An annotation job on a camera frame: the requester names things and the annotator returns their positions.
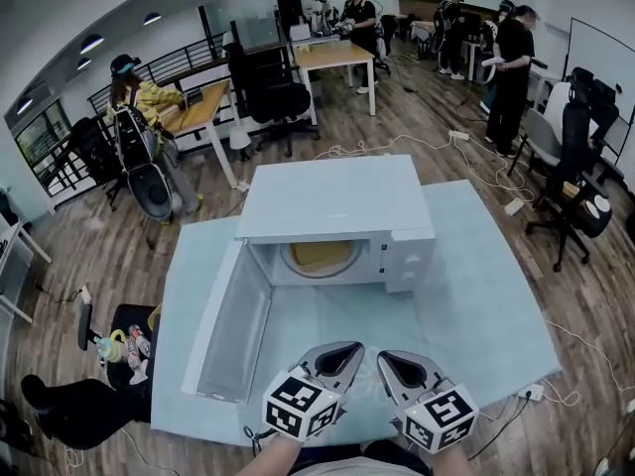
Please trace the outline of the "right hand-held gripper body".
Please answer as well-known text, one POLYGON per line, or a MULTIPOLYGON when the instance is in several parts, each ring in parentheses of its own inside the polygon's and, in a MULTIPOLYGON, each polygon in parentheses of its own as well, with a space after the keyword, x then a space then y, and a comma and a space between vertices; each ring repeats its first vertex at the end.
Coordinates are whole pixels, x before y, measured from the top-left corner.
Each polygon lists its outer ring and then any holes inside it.
POLYGON ((429 454, 441 451, 470 436, 479 408, 464 384, 416 401, 398 414, 401 433, 429 454))

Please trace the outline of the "white microwave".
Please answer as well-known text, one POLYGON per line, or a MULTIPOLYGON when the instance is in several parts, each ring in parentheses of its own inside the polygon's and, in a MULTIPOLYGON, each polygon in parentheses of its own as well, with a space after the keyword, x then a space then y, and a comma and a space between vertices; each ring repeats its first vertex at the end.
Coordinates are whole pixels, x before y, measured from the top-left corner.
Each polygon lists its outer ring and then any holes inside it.
POLYGON ((412 159, 365 156, 259 167, 211 284, 182 384, 186 394, 247 402, 272 295, 279 287, 380 284, 414 291, 436 233, 412 159), (351 240, 343 273, 309 279, 282 261, 286 243, 351 240))

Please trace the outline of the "person's left forearm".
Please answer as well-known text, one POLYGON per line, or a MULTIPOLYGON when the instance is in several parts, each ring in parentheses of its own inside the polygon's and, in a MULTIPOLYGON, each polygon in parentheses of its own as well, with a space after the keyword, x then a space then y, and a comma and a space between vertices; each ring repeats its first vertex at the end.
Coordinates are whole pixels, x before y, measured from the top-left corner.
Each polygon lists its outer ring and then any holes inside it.
POLYGON ((244 468, 243 476, 288 476, 303 444, 293 438, 276 435, 244 468))

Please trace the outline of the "person's right forearm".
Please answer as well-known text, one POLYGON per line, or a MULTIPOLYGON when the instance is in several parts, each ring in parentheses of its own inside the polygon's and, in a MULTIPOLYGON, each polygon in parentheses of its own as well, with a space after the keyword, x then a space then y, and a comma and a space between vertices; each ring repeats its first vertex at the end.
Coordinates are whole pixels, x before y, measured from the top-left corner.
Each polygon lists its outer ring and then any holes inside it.
POLYGON ((475 476, 459 444, 436 454, 425 454, 424 461, 431 467, 433 476, 475 476))

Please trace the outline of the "person's dark trousers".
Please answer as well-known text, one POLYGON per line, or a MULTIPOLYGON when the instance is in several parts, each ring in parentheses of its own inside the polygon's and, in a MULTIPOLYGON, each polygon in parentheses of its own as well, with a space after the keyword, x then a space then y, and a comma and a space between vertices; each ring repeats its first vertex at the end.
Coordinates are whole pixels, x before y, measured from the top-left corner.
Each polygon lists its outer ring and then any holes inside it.
POLYGON ((381 439, 362 444, 345 444, 302 448, 290 475, 313 468, 319 464, 349 461, 356 457, 389 463, 420 474, 433 476, 432 469, 417 455, 399 446, 391 439, 381 439))

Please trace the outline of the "person's white shirt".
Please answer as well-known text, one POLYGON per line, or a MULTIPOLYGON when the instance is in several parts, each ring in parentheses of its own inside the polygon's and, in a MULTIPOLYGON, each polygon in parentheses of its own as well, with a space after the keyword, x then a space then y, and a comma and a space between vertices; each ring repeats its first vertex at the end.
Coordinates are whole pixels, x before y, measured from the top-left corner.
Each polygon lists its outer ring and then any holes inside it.
POLYGON ((419 476, 407 467, 355 457, 324 465, 322 476, 419 476))

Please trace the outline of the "clear plastic bottle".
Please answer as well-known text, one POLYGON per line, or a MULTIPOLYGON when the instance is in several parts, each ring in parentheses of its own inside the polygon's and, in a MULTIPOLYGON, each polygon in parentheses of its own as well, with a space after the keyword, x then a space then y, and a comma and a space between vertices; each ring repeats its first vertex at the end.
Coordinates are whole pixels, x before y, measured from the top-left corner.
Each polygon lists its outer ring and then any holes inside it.
POLYGON ((141 327, 137 324, 132 324, 129 326, 128 331, 138 351, 149 359, 151 356, 152 346, 141 327))
POLYGON ((127 363, 133 372, 140 372, 142 370, 142 360, 139 355, 138 347, 134 342, 134 339, 128 336, 125 339, 125 345, 127 350, 127 363))

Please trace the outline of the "grey oval shell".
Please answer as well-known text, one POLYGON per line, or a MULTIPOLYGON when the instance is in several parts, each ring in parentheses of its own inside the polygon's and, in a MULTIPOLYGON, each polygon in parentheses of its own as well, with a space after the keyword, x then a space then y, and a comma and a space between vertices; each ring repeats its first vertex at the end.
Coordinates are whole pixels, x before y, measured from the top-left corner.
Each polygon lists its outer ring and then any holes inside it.
POLYGON ((128 172, 127 181, 131 193, 148 217, 160 222, 172 217, 172 194, 157 165, 148 164, 128 172))

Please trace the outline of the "white dome-shaped object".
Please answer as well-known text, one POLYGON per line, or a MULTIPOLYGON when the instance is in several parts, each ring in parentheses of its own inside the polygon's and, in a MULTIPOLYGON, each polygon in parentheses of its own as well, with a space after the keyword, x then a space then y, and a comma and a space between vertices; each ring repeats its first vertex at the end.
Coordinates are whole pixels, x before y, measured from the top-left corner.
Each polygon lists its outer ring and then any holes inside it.
POLYGON ((251 138, 240 124, 231 128, 229 134, 229 146, 233 151, 239 153, 240 161, 242 163, 245 163, 250 159, 248 155, 250 145, 251 138))

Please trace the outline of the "grey chair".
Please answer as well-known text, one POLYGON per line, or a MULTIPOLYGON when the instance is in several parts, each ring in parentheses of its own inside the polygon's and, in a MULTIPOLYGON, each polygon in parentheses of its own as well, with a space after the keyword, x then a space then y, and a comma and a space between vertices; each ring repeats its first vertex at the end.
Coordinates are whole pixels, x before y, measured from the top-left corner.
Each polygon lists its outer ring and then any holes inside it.
POLYGON ((507 171, 507 177, 510 177, 514 172, 526 146, 531 151, 530 166, 538 159, 547 167, 554 168, 561 160, 562 145, 558 141, 552 125, 543 114, 533 108, 530 108, 525 115, 524 134, 512 164, 507 171))

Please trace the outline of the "wooden desk white legs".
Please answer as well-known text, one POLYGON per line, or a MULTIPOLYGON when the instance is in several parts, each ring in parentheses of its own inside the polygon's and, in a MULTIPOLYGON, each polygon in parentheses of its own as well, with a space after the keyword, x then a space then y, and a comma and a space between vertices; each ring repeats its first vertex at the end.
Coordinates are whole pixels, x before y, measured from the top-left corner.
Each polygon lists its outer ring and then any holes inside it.
POLYGON ((352 67, 365 65, 368 79, 369 115, 376 115, 375 76, 373 71, 374 55, 370 54, 351 41, 327 41, 322 43, 302 43, 293 45, 293 54, 300 77, 307 89, 311 103, 309 114, 312 124, 318 124, 314 95, 311 86, 310 72, 325 68, 344 66, 347 68, 348 85, 352 86, 352 67))
POLYGON ((163 114, 165 128, 175 137, 204 128, 229 186, 239 190, 239 181, 232 170, 213 125, 213 119, 223 98, 228 100, 234 119, 238 120, 236 105, 231 96, 230 80, 223 79, 205 87, 201 91, 201 96, 202 100, 188 109, 181 110, 177 106, 171 106, 170 109, 166 110, 163 114))

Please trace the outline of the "black mesh office chair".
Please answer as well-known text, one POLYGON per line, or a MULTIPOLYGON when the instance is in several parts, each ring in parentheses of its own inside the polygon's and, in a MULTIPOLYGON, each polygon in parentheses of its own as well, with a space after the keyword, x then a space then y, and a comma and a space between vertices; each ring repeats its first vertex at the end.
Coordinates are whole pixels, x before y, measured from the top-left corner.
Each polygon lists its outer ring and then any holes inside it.
POLYGON ((552 169, 545 188, 534 202, 536 208, 547 209, 551 218, 547 221, 531 221, 525 229, 528 234, 536 228, 557 232, 559 251, 553 264, 556 273, 562 269, 568 240, 572 240, 582 252, 581 261, 584 264, 589 262, 589 251, 581 240, 587 236, 579 229, 580 203, 595 194, 609 199, 600 179, 594 178, 588 171, 594 165, 594 151, 588 141, 589 123, 590 114, 586 107, 572 102, 565 106, 561 160, 552 169))

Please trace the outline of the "black chairs by window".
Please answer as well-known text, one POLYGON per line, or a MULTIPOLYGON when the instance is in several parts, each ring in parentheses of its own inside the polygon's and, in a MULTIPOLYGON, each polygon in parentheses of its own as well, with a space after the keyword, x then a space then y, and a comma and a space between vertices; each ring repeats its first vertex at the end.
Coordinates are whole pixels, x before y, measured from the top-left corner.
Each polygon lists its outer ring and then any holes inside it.
POLYGON ((68 137, 52 148, 52 163, 39 179, 58 208, 81 194, 101 187, 116 209, 115 200, 126 187, 123 169, 117 158, 113 139, 101 118, 81 118, 68 137))

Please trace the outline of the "white shelf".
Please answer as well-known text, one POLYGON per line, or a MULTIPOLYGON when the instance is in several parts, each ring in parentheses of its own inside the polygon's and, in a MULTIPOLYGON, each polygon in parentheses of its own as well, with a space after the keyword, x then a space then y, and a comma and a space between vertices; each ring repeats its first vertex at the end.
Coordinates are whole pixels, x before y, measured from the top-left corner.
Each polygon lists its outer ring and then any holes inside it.
POLYGON ((12 210, 8 192, 0 187, 0 307, 28 323, 33 318, 19 307, 22 288, 35 259, 47 265, 51 256, 25 229, 12 210))

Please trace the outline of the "tall black cabinet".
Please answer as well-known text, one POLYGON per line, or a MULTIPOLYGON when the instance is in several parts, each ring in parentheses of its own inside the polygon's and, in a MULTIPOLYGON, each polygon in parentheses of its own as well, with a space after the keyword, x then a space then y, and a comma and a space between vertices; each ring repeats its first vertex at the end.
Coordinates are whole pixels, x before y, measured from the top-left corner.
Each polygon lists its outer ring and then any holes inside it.
POLYGON ((281 23, 285 30, 302 22, 302 0, 277 0, 277 6, 281 23))

